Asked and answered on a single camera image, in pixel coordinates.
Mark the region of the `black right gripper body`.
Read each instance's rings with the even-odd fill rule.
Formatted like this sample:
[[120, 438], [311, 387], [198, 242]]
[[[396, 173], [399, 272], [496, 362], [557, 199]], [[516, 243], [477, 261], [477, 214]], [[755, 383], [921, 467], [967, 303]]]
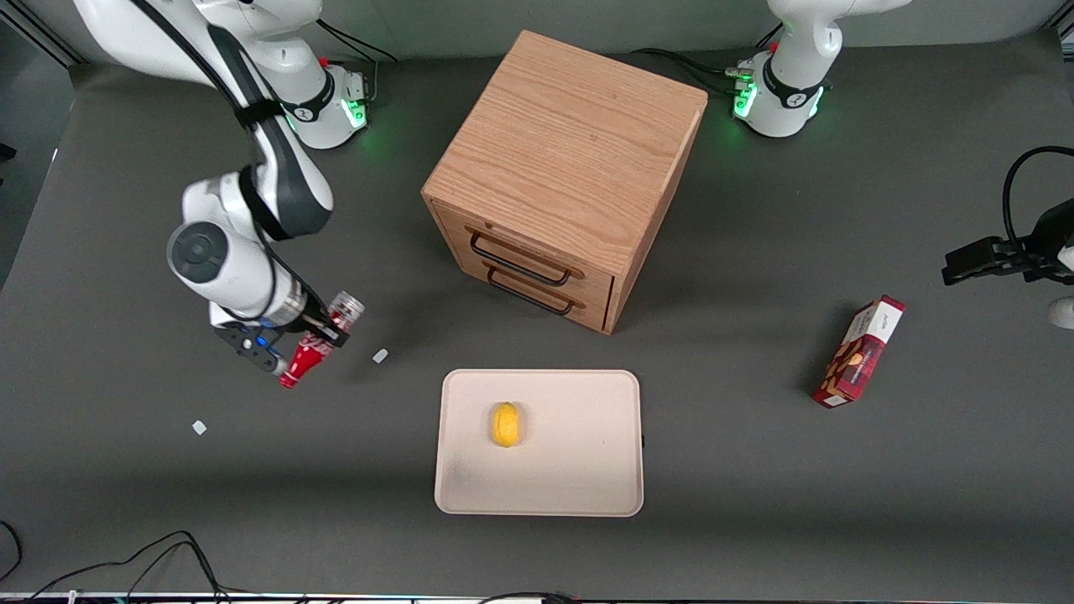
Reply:
[[313, 326], [324, 323], [334, 322], [323, 305], [285, 306], [273, 313], [273, 328], [285, 333], [313, 333]]

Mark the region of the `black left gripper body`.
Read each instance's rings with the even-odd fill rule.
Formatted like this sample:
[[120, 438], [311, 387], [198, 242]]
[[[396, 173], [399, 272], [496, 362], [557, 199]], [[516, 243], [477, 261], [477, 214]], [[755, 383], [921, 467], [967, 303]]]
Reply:
[[1073, 199], [1040, 215], [1028, 236], [1020, 238], [1024, 251], [1035, 263], [1035, 271], [1025, 270], [1024, 281], [1050, 279], [1071, 282], [1071, 238], [1073, 238]]

